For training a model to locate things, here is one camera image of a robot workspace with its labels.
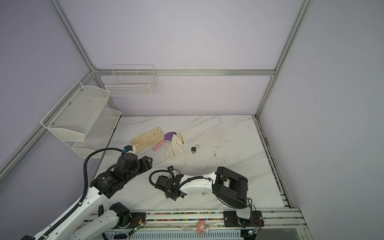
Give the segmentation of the black padlock silver shackle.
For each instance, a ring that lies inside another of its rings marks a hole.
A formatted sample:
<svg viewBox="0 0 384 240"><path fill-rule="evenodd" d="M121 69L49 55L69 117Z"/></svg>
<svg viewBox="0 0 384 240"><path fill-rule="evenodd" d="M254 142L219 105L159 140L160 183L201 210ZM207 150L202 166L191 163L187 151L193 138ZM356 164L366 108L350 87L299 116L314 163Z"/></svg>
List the black padlock silver shackle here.
<svg viewBox="0 0 384 240"><path fill-rule="evenodd" d="M193 154L195 154L199 148L200 148L200 146L198 144L196 144L194 147L191 147L191 152Z"/></svg>

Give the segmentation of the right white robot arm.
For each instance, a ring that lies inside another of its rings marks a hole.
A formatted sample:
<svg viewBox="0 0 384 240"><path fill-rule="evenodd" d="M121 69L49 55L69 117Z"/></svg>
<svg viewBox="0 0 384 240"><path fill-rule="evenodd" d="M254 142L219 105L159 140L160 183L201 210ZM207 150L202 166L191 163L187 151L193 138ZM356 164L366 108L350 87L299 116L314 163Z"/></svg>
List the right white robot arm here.
<svg viewBox="0 0 384 240"><path fill-rule="evenodd" d="M256 210L253 200L248 197L248 179L225 167L218 167L207 175L188 176L170 166L152 172L149 182L173 201L193 194L213 194L231 209L223 213L225 227L261 229L265 226L262 213Z"/></svg>

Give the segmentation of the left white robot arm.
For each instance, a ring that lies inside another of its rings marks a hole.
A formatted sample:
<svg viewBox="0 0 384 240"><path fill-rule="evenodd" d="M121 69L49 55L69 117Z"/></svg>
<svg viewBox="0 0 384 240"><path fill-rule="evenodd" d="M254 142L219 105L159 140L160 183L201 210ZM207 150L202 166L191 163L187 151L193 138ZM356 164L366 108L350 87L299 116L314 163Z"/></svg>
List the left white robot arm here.
<svg viewBox="0 0 384 240"><path fill-rule="evenodd" d="M131 211L118 202L99 216L94 222L81 227L84 220L116 192L136 176L153 167L153 159L138 158L135 148L127 146L117 149L121 155L111 169L99 174L92 182L88 181L88 161L96 153L85 159L83 166L84 190L82 196L55 221L34 236L24 236L24 240L91 240L114 228L127 228L132 225Z"/></svg>

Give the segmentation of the white knit glove yellow cuff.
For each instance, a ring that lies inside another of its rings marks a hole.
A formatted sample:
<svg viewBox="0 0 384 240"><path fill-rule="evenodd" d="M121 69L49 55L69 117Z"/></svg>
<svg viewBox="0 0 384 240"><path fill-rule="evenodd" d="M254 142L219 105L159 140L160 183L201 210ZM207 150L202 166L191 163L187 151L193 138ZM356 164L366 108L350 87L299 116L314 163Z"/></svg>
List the white knit glove yellow cuff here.
<svg viewBox="0 0 384 240"><path fill-rule="evenodd" d="M172 158L174 156L179 157L184 152L184 149L182 148L183 144L184 142L182 135L173 135L171 143L166 149L165 156L169 158Z"/></svg>

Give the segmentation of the pink toy figure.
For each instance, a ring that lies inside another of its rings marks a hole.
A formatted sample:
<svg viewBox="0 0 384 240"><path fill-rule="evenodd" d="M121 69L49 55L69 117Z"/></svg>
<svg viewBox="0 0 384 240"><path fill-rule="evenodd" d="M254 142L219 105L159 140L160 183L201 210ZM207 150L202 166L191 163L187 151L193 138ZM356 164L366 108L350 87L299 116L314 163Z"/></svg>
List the pink toy figure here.
<svg viewBox="0 0 384 240"><path fill-rule="evenodd" d="M207 234L209 231L209 227L206 226L206 221L205 220L200 220L198 226L197 226L197 232L199 235L202 234Z"/></svg>

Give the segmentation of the white mesh two-tier shelf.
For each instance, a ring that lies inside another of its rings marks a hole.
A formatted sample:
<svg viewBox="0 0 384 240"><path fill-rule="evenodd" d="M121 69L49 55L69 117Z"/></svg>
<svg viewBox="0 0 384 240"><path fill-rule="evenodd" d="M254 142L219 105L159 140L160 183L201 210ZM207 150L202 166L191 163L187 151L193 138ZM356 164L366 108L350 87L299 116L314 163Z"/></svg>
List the white mesh two-tier shelf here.
<svg viewBox="0 0 384 240"><path fill-rule="evenodd" d="M77 82L41 125L81 158L108 147L121 112L108 107L110 92Z"/></svg>

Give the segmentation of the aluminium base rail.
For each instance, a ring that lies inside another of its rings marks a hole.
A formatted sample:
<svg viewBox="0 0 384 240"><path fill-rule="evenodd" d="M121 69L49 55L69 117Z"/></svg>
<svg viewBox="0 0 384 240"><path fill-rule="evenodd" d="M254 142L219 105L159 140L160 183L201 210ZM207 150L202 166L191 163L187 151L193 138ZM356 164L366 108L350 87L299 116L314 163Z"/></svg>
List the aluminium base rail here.
<svg viewBox="0 0 384 240"><path fill-rule="evenodd" d="M299 209L264 209L265 226L225 227L223 213L230 210L132 212L132 225L114 227L93 240L311 240L313 237ZM209 227L199 235L200 220Z"/></svg>

